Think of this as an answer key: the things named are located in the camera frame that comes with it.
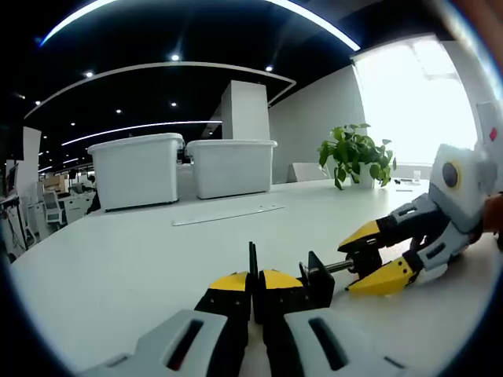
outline white storage box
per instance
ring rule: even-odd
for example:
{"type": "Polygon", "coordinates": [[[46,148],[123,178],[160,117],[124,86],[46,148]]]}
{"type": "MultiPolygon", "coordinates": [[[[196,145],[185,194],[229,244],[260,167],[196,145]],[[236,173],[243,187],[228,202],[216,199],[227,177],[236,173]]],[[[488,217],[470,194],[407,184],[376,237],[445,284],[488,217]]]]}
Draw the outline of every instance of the white storage box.
{"type": "Polygon", "coordinates": [[[157,134],[89,147],[101,208],[176,202],[177,152],[183,145],[181,134],[157,134]]]}
{"type": "Polygon", "coordinates": [[[187,144],[201,199],[270,190],[276,141],[199,140],[187,144]]]}

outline plant pot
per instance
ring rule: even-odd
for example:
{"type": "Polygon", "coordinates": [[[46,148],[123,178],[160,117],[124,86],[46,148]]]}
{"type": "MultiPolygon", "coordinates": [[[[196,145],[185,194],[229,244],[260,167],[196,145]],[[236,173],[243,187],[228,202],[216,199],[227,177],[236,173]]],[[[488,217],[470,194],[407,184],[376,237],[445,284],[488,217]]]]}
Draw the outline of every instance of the plant pot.
{"type": "Polygon", "coordinates": [[[358,180],[360,183],[354,183],[351,179],[351,186],[357,187],[359,189],[373,189],[374,188],[374,178],[370,176],[370,166],[360,163],[360,175],[358,175],[358,180]]]}

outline black ceiling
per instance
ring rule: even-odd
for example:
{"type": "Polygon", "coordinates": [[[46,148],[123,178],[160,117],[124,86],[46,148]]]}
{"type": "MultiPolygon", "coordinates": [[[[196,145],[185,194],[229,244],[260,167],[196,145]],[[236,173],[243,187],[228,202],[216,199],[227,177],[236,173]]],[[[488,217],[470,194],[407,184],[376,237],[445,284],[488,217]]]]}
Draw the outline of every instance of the black ceiling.
{"type": "MultiPolygon", "coordinates": [[[[349,1],[353,0],[341,1],[341,5],[349,1]]],[[[313,11],[323,2],[297,1],[313,11]]],[[[288,85],[262,75],[218,68],[142,69],[77,86],[24,120],[35,101],[84,79],[86,71],[100,73],[169,61],[177,52],[184,61],[235,64],[261,71],[271,64],[275,74],[297,81],[295,91],[348,65],[353,53],[316,24],[264,0],[117,0],[71,23],[39,47],[55,25],[86,3],[15,2],[16,10],[3,13],[8,19],[2,22],[6,41],[0,63],[4,72],[0,122],[31,126],[47,136],[41,151],[50,153],[40,156],[41,167],[52,165],[58,170],[66,159],[86,157],[86,147],[129,134],[179,132],[186,141],[197,139],[204,125],[151,127],[61,147],[63,142],[104,130],[208,120],[231,79],[266,85],[269,99],[288,85]],[[170,106],[172,101],[176,108],[170,106]]],[[[318,15],[362,48],[424,32],[449,38],[420,1],[360,3],[369,5],[343,19],[330,8],[324,14],[318,10],[318,15]]]]}

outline potted plant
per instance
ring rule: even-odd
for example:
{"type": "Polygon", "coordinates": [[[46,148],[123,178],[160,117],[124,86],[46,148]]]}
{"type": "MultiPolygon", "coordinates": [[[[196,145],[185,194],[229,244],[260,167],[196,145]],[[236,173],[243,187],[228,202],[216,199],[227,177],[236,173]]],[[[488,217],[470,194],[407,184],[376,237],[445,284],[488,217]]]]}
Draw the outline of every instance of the potted plant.
{"type": "Polygon", "coordinates": [[[318,149],[321,167],[325,166],[329,156],[336,161],[333,173],[339,190],[343,189],[341,184],[348,175],[351,176],[353,183],[360,186],[370,189],[376,179],[380,182],[380,187],[384,187],[391,180],[390,163],[393,170],[396,170],[393,151],[386,150],[386,145],[391,143],[391,140],[383,139],[383,144],[377,147],[371,137],[356,132],[358,129],[368,127],[370,125],[366,123],[335,127],[330,132],[333,140],[323,141],[318,149]]]}

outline window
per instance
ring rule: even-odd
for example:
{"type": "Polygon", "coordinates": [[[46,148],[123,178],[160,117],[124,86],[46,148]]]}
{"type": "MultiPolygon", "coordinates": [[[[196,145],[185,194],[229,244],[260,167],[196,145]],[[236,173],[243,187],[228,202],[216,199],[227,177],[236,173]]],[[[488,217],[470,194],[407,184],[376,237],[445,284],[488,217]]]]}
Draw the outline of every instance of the window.
{"type": "Polygon", "coordinates": [[[473,148],[468,97],[434,36],[394,42],[353,60],[369,136],[391,139],[398,163],[432,164],[442,143],[473,148]]]}

